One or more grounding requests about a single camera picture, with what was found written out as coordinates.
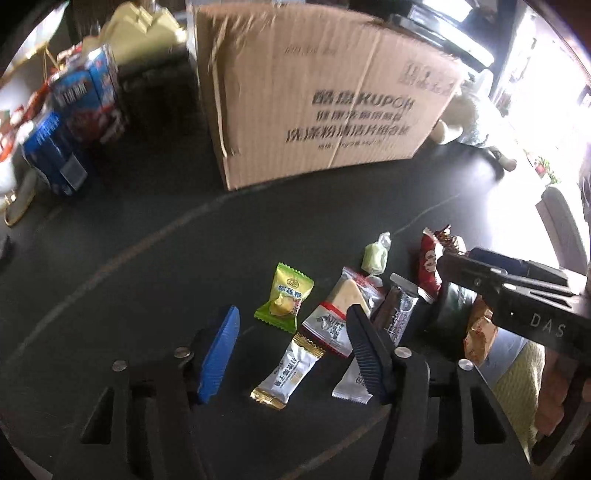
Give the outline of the brown cardboard box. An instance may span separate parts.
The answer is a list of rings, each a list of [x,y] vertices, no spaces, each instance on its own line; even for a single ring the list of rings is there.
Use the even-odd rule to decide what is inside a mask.
[[[376,17],[301,3],[191,8],[224,186],[414,156],[467,75]]]

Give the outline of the white cheese snack packet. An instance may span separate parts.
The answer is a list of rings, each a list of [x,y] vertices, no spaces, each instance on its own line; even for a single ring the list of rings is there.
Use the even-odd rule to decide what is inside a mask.
[[[384,299],[380,278],[365,277],[344,267],[329,296],[305,318],[301,327],[323,348],[348,358],[353,353],[353,346],[346,331],[346,311],[358,305],[367,317],[371,317]]]

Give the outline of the pale green wrapped candy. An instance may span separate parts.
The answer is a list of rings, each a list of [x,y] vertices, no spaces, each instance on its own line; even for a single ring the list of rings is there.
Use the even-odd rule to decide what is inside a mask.
[[[390,232],[381,233],[377,241],[368,244],[363,252],[363,271],[369,275],[382,275],[387,267],[391,245]]]

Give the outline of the orange brown snack packet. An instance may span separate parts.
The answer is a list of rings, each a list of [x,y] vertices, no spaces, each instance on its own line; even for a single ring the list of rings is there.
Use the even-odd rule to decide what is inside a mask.
[[[472,306],[464,339],[465,358],[478,367],[484,364],[498,335],[498,327],[492,322],[492,317],[493,311],[478,295]]]

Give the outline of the gold mountain tissue box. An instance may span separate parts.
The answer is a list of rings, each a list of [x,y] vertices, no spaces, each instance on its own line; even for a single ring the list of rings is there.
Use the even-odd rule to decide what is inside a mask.
[[[132,2],[120,4],[98,36],[118,66],[163,53],[186,38],[185,29],[166,8],[151,13]]]

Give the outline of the black upright piano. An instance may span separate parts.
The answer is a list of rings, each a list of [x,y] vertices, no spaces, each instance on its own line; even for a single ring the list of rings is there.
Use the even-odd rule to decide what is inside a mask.
[[[480,72],[495,62],[492,23],[478,1],[349,1],[349,8],[403,28]]]

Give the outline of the dark green snack packet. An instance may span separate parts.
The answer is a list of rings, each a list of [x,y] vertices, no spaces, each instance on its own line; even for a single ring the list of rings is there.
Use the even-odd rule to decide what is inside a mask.
[[[476,292],[452,282],[444,283],[431,326],[444,333],[465,332],[476,299]]]

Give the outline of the brown white snack bar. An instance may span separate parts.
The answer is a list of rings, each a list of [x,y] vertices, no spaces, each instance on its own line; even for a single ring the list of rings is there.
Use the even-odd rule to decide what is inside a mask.
[[[397,273],[390,275],[391,289],[374,320],[374,325],[398,346],[421,297],[420,288]],[[356,358],[349,364],[341,381],[332,390],[332,397],[366,405],[373,395],[367,390]]]

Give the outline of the green yellow candy packet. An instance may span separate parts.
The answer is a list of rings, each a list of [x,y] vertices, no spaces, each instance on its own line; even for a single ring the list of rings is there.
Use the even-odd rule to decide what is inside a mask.
[[[301,304],[314,286],[315,281],[303,272],[280,262],[274,270],[270,298],[256,309],[254,317],[287,333],[296,333]]]

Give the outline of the white plush sheep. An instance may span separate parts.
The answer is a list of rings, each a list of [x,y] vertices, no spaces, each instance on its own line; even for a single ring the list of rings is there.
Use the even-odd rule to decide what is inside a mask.
[[[438,145],[456,141],[485,150],[511,172],[517,167],[517,159],[510,152],[501,113],[489,98],[493,80],[489,69],[466,80],[456,90],[429,138]]]

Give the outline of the red white candy packet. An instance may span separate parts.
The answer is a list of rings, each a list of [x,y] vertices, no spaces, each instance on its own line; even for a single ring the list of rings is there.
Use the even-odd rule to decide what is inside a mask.
[[[418,279],[419,286],[434,299],[438,297],[442,286],[437,265],[443,254],[441,242],[430,229],[425,228],[420,245]]]

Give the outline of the white gold candy packet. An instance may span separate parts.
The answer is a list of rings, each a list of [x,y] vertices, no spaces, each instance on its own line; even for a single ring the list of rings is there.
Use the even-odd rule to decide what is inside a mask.
[[[283,410],[301,380],[324,355],[323,348],[297,333],[284,351],[279,365],[252,390],[249,397],[270,408]]]

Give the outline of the blue snack cup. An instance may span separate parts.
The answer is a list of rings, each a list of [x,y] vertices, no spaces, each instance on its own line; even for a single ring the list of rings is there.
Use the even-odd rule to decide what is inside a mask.
[[[75,55],[49,79],[54,108],[81,143],[109,143],[124,132],[117,68],[110,49],[101,45]]]

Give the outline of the white shell snack bowl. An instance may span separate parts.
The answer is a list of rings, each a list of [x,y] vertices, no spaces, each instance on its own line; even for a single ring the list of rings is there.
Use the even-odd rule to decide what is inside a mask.
[[[17,150],[19,129],[32,121],[42,110],[49,92],[48,81],[34,91],[24,105],[17,107],[1,124],[1,195],[8,195],[17,186],[13,155]]]

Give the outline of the blue soda can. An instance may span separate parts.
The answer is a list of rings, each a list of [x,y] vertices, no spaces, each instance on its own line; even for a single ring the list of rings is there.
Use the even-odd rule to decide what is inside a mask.
[[[22,150],[27,162],[55,194],[72,196],[87,179],[76,141],[54,110],[47,110],[33,122]]]

